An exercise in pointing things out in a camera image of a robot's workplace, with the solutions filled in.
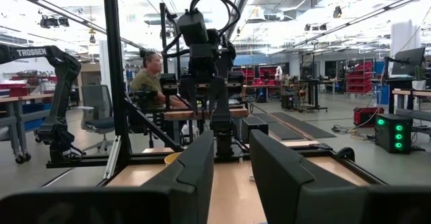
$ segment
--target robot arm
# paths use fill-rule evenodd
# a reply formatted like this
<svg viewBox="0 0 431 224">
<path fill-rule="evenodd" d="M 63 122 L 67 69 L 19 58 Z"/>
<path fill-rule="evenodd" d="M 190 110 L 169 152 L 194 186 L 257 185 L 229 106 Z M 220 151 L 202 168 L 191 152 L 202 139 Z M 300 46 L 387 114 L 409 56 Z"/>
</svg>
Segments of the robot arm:
<svg viewBox="0 0 431 224">
<path fill-rule="evenodd" d="M 56 46 L 12 47 L 0 45 L 0 65 L 18 59 L 45 57 L 55 69 L 57 85 L 48 117 L 38 129 L 38 137 L 50 145 L 51 161 L 70 160 L 70 148 L 75 137 L 67 132 L 66 111 L 73 80 L 81 71 L 81 64 Z"/>
</svg>

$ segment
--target red storage bin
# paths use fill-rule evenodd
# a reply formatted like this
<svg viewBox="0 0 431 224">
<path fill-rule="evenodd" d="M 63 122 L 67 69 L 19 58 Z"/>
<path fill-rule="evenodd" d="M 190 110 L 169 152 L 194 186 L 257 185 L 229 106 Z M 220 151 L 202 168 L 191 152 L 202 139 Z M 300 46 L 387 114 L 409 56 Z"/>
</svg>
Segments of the red storage bin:
<svg viewBox="0 0 431 224">
<path fill-rule="evenodd" d="M 26 83 L 2 83 L 0 89 L 8 89 L 9 97 L 19 97 L 28 95 Z"/>
</svg>

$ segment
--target olive green shirt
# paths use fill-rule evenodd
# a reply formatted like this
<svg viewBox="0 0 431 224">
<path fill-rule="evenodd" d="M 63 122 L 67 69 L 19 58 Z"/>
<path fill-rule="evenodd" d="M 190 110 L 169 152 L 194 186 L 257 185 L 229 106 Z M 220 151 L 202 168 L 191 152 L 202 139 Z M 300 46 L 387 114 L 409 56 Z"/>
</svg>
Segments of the olive green shirt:
<svg viewBox="0 0 431 224">
<path fill-rule="evenodd" d="M 131 91 L 156 91 L 162 92 L 160 81 L 157 75 L 150 76 L 145 71 L 140 71 L 136 74 L 135 78 L 130 83 Z M 163 104 L 160 104 L 156 99 L 148 100 L 148 108 L 162 108 Z"/>
</svg>

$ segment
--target yellow cup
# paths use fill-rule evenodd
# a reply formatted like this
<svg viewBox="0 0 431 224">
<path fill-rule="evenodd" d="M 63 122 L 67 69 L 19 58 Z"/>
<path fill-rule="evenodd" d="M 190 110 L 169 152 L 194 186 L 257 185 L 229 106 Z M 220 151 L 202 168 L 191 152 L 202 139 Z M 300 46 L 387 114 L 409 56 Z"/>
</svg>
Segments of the yellow cup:
<svg viewBox="0 0 431 224">
<path fill-rule="evenodd" d="M 170 165 L 175 159 L 180 155 L 180 153 L 173 153 L 164 158 L 164 163 Z"/>
</svg>

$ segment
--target black box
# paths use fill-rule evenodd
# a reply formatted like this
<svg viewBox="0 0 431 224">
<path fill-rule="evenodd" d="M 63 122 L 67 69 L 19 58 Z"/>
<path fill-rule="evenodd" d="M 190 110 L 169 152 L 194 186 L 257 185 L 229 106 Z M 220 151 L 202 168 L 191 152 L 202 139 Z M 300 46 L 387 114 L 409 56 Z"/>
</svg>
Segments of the black box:
<svg viewBox="0 0 431 224">
<path fill-rule="evenodd" d="M 268 135 L 269 132 L 268 123 L 262 121 L 257 117 L 249 116 L 247 118 L 243 118 L 241 125 L 241 138 L 244 144 L 248 144 L 248 140 L 250 138 L 250 131 L 253 129 L 261 130 L 266 135 Z"/>
<path fill-rule="evenodd" d="M 413 120 L 395 114 L 377 114 L 375 143 L 388 153 L 410 153 Z"/>
</svg>

